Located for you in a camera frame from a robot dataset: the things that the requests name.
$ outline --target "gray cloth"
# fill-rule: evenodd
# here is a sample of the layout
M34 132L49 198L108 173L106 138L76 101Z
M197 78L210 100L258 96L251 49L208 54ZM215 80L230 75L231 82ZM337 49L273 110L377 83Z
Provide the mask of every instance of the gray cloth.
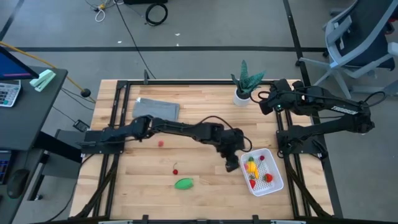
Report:
M179 112L180 105L178 103L168 103L138 97L132 110L132 117L136 118L149 114L156 118L177 121Z

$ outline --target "gray floor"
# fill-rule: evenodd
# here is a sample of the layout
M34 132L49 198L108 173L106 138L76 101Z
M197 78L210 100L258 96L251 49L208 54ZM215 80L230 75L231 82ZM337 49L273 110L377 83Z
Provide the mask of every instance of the gray floor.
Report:
M99 0L88 0L99 4ZM321 26L329 19L331 7L344 7L344 0L290 0L302 47L324 47ZM6 23L17 0L0 1L0 27ZM169 18L162 26L144 25L144 20L127 6L121 6L127 24L139 46L231 46L250 45L293 47L289 24L282 1L275 0L170 0ZM144 13L146 6L133 6ZM116 7L106 10L102 23L84 0L25 0L5 42L18 47L125 47L132 41L121 22ZM389 37L398 41L397 34ZM57 67L66 68L70 77L96 96L101 79L142 78L144 65L137 52L34 52ZM15 54L28 65L40 62ZM267 71L267 78L297 78L295 52L143 52L148 66L157 78L229 78L239 71L242 59L249 71ZM322 59L320 53L304 53ZM311 81L324 71L308 66ZM394 80L397 72L379 71L378 79L363 77L349 80L360 85L383 86ZM331 78L323 86L332 93L341 91ZM71 83L65 88L78 91ZM356 100L365 95L354 95ZM86 110L60 93L55 106L71 116L91 122L92 111ZM347 132L326 136L336 186L346 218L398 222L398 155L395 138L398 120L395 98L372 108L376 129L362 136ZM60 129L72 130L72 122L52 110L43 130L54 134ZM66 204L76 180L48 177L44 180L38 202L24 202L14 223L44 221ZM68 216L69 208L58 219Z

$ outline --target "monitor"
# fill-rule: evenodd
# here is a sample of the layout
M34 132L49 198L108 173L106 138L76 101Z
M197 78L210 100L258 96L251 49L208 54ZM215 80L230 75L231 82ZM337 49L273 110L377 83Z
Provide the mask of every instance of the monitor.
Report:
M28 66L0 47L0 80L22 80L38 78Z

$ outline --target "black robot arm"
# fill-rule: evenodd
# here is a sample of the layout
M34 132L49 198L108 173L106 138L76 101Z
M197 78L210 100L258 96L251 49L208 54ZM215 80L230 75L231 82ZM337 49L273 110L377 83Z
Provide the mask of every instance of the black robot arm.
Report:
M100 142L103 144L123 141L126 137L134 137L142 141L149 139L156 133L176 134L191 137L203 144L216 147L222 158L226 158L226 170L231 172L239 167L238 157L235 151L244 149L244 135L238 128L224 130L224 126L218 123L199 122L197 124L184 124L167 121L152 116L140 116L131 124L118 129L104 128Z
M316 124L312 126L293 125L286 131L280 131L278 140L282 145L294 146L310 136L334 133L337 131L351 131L366 133L374 128L371 121L369 105L366 102L346 100L332 95L328 90L319 86L304 87L297 81L290 88L286 79L274 82L271 85L269 96L261 98L261 111L269 114L273 111L290 110L297 115L311 116L314 112L332 110L342 113L340 119Z

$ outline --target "wooden tabletop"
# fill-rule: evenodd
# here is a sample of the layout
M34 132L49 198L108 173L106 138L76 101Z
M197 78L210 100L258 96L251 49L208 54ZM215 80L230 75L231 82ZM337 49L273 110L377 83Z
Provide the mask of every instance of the wooden tabletop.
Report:
M91 123L93 130L101 130L109 123L116 83L117 80L101 82ZM232 102L234 89L233 85L134 85L130 91L126 124L132 120L132 109L138 97L178 103L179 122L195 124L207 116L217 115L232 127L242 129L253 142L254 149L271 150L284 180L284 188L255 197L248 190L241 169L226 172L225 160L213 146L183 136L156 134L143 142L126 143L119 161L112 219L141 219L142 215L157 220L251 219L252 215L259 215L260 219L293 218L284 162L276 156L275 113L264 116L253 102L243 108L235 106ZM268 89L268 86L262 86L259 90ZM118 114L123 95L122 91ZM311 125L306 116L292 114L292 119L294 124ZM208 121L222 123L213 118ZM164 141L161 148L158 147L160 140ZM81 168L71 216L81 211L96 190L102 157L93 156ZM333 213L321 162L309 155L300 155L300 158L308 190L325 211ZM175 163L178 175L172 173ZM174 183L185 177L193 178L194 187L174 189ZM296 194L300 214L303 215L297 188ZM100 214L103 214L106 197L103 199Z

